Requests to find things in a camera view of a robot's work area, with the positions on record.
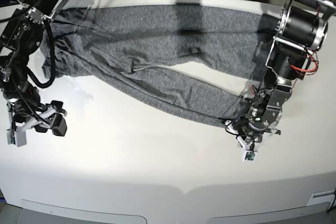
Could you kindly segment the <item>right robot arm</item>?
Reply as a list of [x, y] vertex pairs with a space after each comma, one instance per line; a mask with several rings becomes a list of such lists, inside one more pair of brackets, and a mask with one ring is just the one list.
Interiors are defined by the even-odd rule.
[[[26, 131], [51, 130], [55, 136], [67, 131], [67, 112], [60, 101], [42, 104], [38, 90], [52, 85], [56, 74], [56, 55], [50, 24], [69, 0], [18, 0], [23, 9], [16, 9], [9, 18], [2, 19], [6, 27], [1, 34], [1, 48], [11, 52], [1, 57], [1, 91], [7, 101], [10, 128], [9, 144], [22, 146]], [[29, 56], [40, 46], [47, 34], [50, 50], [50, 78], [41, 83], [27, 64]]]

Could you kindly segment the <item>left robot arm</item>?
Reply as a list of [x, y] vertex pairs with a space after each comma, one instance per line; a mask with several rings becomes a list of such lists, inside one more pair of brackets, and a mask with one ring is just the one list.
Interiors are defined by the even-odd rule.
[[290, 0], [283, 7], [265, 62], [267, 70], [258, 88], [252, 89], [254, 97], [236, 118], [224, 123], [244, 149], [245, 161], [256, 159], [264, 133], [281, 133], [276, 127], [282, 106], [291, 97], [296, 80], [317, 72], [317, 52], [333, 15], [332, 0]]

